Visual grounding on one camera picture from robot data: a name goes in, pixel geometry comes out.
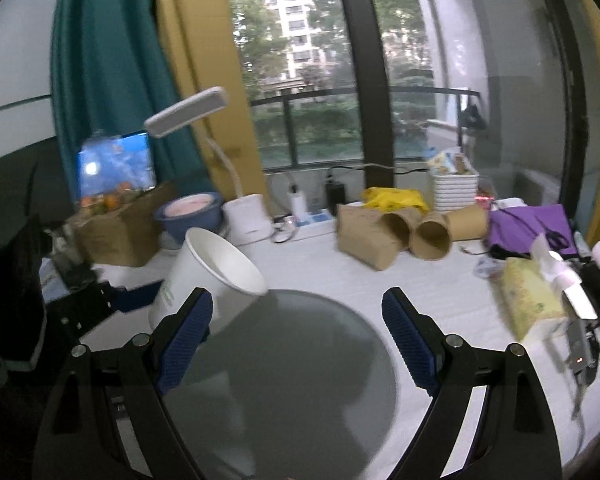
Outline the white paper cup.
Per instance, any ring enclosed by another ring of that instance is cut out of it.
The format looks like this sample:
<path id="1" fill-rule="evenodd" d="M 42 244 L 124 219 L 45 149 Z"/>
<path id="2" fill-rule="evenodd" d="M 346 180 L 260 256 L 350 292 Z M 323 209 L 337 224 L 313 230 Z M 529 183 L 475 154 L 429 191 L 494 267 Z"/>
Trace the white paper cup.
<path id="1" fill-rule="evenodd" d="M 214 334 L 268 293 L 261 272 L 237 247 L 211 231 L 191 228 L 149 309 L 149 325 L 155 328 L 178 312 L 196 288 L 211 294 Z"/>

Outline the brown paper cup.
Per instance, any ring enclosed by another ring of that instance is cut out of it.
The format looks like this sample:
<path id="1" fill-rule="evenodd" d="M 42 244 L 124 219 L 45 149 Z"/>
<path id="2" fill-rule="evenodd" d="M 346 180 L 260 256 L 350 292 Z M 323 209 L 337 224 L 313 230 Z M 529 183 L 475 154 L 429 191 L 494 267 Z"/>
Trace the brown paper cup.
<path id="1" fill-rule="evenodd" d="M 422 220 L 422 212 L 415 207 L 386 212 L 380 221 L 400 242 L 403 249 L 411 248 L 411 239 Z"/>
<path id="2" fill-rule="evenodd" d="M 430 211 L 425 214 L 411 236 L 410 251 L 422 260 L 440 260 L 452 246 L 452 238 L 443 214 Z"/>
<path id="3" fill-rule="evenodd" d="M 480 240 L 489 229 L 489 214 L 479 204 L 449 211 L 444 216 L 453 242 Z"/>

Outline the brown paper cup right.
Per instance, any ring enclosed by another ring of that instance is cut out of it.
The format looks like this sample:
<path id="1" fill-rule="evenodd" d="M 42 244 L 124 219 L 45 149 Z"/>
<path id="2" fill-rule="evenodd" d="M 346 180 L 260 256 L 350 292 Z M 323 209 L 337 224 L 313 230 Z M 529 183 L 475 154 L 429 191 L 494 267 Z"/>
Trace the brown paper cup right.
<path id="1" fill-rule="evenodd" d="M 449 211 L 444 216 L 453 242 L 480 240 L 489 229 L 489 214 L 479 204 Z"/>

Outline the brown paper cup left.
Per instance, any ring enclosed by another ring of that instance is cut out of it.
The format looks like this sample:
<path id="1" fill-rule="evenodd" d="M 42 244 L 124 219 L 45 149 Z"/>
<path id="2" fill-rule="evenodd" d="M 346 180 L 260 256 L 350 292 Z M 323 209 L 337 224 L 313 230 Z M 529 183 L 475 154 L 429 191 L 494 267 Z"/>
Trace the brown paper cup left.
<path id="1" fill-rule="evenodd" d="M 403 249 L 411 248 L 411 239 L 422 220 L 422 212 L 415 207 L 386 212 L 380 221 L 400 242 Z"/>

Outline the plastic bag of fruit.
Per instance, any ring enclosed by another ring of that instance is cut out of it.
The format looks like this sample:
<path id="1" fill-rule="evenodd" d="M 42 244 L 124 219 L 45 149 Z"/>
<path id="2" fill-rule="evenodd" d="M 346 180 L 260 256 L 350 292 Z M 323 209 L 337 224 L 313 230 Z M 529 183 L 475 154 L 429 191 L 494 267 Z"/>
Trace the plastic bag of fruit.
<path id="1" fill-rule="evenodd" d="M 118 184 L 112 191 L 82 197 L 80 208 L 90 214 L 106 214 L 132 203 L 142 194 L 139 188 L 133 188 L 130 182 Z"/>

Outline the pink inner bowl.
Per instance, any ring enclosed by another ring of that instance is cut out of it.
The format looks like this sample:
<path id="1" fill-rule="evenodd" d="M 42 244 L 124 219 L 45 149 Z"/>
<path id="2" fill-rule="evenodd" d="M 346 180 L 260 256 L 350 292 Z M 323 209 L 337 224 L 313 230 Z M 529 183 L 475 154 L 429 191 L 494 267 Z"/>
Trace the pink inner bowl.
<path id="1" fill-rule="evenodd" d="M 215 202 L 215 197 L 210 193 L 198 193 L 178 198 L 168 203 L 163 209 L 163 215 L 166 218 L 180 218 L 196 214 Z"/>

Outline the blue ceramic bowl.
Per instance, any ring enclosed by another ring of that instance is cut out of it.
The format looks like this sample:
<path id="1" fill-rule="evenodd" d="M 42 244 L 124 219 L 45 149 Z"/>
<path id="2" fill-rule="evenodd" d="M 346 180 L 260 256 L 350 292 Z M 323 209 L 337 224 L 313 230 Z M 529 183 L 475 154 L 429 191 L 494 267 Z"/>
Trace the blue ceramic bowl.
<path id="1" fill-rule="evenodd" d="M 178 244 L 181 245 L 184 243 L 186 232 L 191 228 L 201 228 L 213 233 L 220 232 L 223 224 L 223 197 L 217 192 L 207 193 L 210 193 L 215 197 L 214 204 L 196 214 L 190 214 L 189 216 L 180 218 L 166 218 L 163 215 L 163 209 L 168 203 L 160 206 L 155 211 L 155 220 L 162 225 L 163 229 Z"/>

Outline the tablet screen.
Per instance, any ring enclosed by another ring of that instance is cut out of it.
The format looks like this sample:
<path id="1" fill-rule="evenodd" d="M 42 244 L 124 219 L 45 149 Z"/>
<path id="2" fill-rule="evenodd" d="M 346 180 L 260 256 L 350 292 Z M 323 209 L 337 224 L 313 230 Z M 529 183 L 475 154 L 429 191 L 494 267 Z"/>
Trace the tablet screen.
<path id="1" fill-rule="evenodd" d="M 126 190 L 146 192 L 156 184 L 148 134 L 96 136 L 78 155 L 79 196 L 96 196 Z"/>

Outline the grey round mat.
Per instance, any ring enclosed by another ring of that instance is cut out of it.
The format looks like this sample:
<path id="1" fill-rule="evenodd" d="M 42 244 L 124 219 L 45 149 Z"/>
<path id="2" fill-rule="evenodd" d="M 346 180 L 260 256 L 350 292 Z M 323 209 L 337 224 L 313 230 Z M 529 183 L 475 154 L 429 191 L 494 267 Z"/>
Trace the grey round mat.
<path id="1" fill-rule="evenodd" d="M 390 430 L 396 374 L 364 318 L 277 289 L 198 348 L 164 403 L 208 479 L 361 479 Z"/>

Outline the black scissors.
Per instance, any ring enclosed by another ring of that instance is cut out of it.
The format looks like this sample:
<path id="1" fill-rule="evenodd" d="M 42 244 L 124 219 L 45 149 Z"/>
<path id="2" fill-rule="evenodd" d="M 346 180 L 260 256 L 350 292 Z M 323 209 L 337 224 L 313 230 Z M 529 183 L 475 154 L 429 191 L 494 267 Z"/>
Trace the black scissors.
<path id="1" fill-rule="evenodd" d="M 547 241 L 548 247 L 550 250 L 554 250 L 554 252 L 560 252 L 561 250 L 568 249 L 570 246 L 570 241 L 567 237 L 564 237 L 561 232 L 554 231 L 550 229 L 545 224 L 541 224 L 542 232 L 541 234 L 544 236 Z"/>

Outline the white power strip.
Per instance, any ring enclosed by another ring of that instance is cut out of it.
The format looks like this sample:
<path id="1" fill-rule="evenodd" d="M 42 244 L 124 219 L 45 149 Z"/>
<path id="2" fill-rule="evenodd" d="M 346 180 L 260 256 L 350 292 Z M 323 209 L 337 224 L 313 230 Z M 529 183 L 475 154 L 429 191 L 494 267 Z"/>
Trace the white power strip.
<path id="1" fill-rule="evenodd" d="M 292 214 L 274 221 L 271 240 L 275 244 L 298 242 L 308 238 L 323 236 L 336 231 L 336 219 L 327 209 L 309 214 L 299 220 Z"/>

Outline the purple cloth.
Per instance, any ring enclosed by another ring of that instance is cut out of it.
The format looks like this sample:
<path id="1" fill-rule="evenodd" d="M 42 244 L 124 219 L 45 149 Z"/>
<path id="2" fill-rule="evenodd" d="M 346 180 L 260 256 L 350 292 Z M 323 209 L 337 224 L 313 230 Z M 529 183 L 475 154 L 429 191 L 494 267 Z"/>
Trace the purple cloth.
<path id="1" fill-rule="evenodd" d="M 562 258 L 569 259 L 577 255 L 569 219 L 561 204 L 492 210 L 486 237 L 489 255 L 501 260 L 509 257 L 529 258 L 531 245 L 542 235 L 541 224 L 561 232 L 570 241 L 568 249 L 557 252 Z"/>

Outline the black power adapter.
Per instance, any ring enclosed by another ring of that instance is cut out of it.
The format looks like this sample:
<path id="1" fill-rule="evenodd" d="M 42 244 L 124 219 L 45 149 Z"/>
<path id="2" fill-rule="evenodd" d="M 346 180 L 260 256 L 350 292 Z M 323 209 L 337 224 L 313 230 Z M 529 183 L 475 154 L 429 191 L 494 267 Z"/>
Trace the black power adapter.
<path id="1" fill-rule="evenodd" d="M 327 209 L 336 217 L 338 206 L 347 203 L 346 186 L 334 178 L 328 178 L 325 182 L 325 196 Z"/>

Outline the white basket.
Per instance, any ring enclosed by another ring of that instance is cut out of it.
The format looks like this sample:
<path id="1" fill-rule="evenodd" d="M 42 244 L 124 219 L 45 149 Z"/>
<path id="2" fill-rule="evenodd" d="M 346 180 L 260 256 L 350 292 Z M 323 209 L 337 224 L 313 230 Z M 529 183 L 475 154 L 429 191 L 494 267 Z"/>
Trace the white basket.
<path id="1" fill-rule="evenodd" d="M 430 205 L 439 212 L 462 209 L 476 202 L 479 174 L 429 174 Z"/>

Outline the yellow plastic bag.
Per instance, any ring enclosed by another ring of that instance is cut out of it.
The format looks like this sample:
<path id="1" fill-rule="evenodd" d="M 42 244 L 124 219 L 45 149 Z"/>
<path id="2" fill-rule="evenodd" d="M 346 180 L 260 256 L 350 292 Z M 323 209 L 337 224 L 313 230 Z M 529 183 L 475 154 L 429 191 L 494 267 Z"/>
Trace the yellow plastic bag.
<path id="1" fill-rule="evenodd" d="M 397 211 L 405 208 L 415 208 L 421 214 L 426 214 L 429 207 L 422 193 L 414 188 L 366 188 L 361 195 L 365 208 L 381 212 Z"/>

